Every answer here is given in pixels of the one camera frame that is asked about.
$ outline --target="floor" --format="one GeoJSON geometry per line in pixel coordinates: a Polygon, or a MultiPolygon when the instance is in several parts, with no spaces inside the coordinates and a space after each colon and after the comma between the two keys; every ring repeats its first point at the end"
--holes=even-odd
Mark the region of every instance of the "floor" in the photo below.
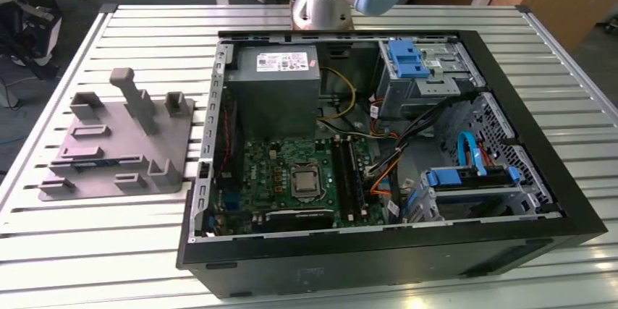
{"type": "MultiPolygon", "coordinates": [[[[256,4],[254,0],[230,1],[233,4],[256,4]]],[[[62,11],[62,26],[53,63],[61,70],[70,62],[101,4],[118,2],[122,4],[214,4],[214,0],[55,0],[55,2],[62,11]]],[[[595,27],[572,57],[608,99],[618,105],[618,34],[604,34],[601,28],[595,27]]],[[[6,57],[0,57],[0,76],[6,84],[10,84],[29,77],[30,73],[17,67],[6,57]]],[[[29,134],[53,93],[54,82],[25,80],[9,89],[22,105],[15,111],[0,109],[0,181],[1,173],[10,167],[22,140],[29,134]]]]}

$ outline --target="orange wire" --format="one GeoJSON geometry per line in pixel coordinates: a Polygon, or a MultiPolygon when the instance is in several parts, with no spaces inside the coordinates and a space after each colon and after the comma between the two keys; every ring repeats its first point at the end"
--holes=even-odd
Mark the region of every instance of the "orange wire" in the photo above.
{"type": "Polygon", "coordinates": [[[373,194],[386,194],[386,195],[389,195],[389,193],[386,193],[385,191],[376,191],[374,188],[377,187],[378,182],[381,181],[381,179],[384,179],[385,175],[388,175],[388,173],[389,173],[389,171],[392,170],[392,168],[394,167],[394,165],[398,163],[398,160],[400,160],[400,159],[401,159],[401,158],[398,157],[398,158],[390,163],[390,165],[388,166],[388,168],[385,168],[385,171],[381,173],[381,175],[378,176],[377,180],[374,181],[374,184],[372,185],[370,190],[369,190],[369,192],[370,192],[372,195],[373,195],[373,194]]]}

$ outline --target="ventilation grille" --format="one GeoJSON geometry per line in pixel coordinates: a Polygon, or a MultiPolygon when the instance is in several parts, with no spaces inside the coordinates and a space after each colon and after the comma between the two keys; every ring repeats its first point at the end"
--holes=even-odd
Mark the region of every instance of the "ventilation grille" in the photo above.
{"type": "Polygon", "coordinates": [[[523,148],[503,144],[504,139],[512,136],[512,132],[504,125],[504,118],[497,116],[489,98],[491,96],[484,93],[473,102],[463,102],[444,112],[435,125],[435,134],[441,136],[441,147],[448,153],[452,165],[459,165],[456,138],[459,132],[469,131],[477,140],[483,139],[483,147],[496,163],[519,169],[521,184],[532,188],[539,202],[549,203],[551,197],[543,192],[544,187],[535,180],[535,176],[539,176],[532,174],[523,148]]]}

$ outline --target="power supply label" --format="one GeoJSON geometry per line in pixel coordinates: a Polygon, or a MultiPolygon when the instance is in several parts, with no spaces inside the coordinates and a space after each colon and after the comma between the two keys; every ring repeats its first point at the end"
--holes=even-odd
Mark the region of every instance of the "power supply label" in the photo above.
{"type": "Polygon", "coordinates": [[[309,70],[305,52],[257,54],[257,72],[300,72],[309,70]]]}

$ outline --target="slotted metal table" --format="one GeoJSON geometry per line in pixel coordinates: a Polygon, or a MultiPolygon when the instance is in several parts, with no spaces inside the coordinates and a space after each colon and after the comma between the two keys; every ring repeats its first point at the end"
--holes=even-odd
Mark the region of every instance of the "slotted metal table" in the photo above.
{"type": "Polygon", "coordinates": [[[0,186],[0,308],[548,308],[618,302],[618,112],[531,14],[512,7],[396,7],[357,29],[477,30],[608,233],[501,276],[284,297],[217,300],[174,268],[178,193],[41,202],[74,92],[121,100],[106,81],[136,70],[152,98],[197,101],[185,178],[196,175],[217,31],[289,28],[284,6],[120,6],[99,13],[0,186]]]}

